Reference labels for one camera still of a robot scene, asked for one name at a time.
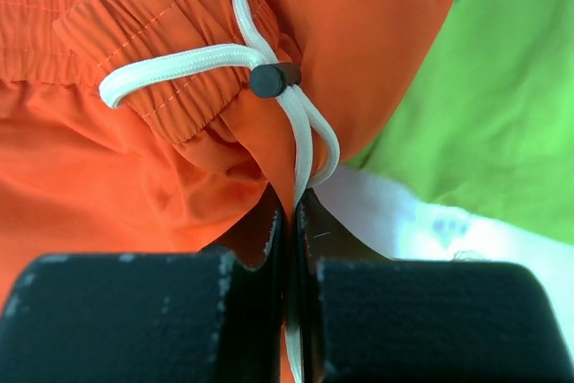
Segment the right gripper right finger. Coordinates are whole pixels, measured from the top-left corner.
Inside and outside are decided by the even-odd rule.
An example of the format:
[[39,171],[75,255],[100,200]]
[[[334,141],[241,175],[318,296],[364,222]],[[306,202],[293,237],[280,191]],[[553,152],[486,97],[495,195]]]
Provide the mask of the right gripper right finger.
[[570,382],[543,286],[521,265],[394,260],[313,191],[295,215],[306,382]]

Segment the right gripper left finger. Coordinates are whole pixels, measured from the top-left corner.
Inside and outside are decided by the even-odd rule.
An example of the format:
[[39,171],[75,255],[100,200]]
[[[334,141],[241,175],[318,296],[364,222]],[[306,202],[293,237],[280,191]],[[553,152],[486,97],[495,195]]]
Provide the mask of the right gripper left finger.
[[268,188],[196,253],[52,254],[1,315],[4,382],[276,382],[283,209]]

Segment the orange shorts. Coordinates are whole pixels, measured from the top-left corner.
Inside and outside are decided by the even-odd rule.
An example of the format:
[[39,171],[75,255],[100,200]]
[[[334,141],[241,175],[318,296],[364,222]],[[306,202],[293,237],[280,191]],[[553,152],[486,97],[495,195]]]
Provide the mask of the orange shorts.
[[295,215],[404,97],[455,0],[1,0],[1,315],[52,254],[196,253]]

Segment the lime green shorts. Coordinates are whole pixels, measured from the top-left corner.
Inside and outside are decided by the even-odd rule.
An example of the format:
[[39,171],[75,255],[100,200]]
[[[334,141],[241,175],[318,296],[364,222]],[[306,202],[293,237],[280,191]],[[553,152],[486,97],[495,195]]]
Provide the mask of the lime green shorts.
[[422,200],[573,241],[573,0],[456,0],[351,165]]

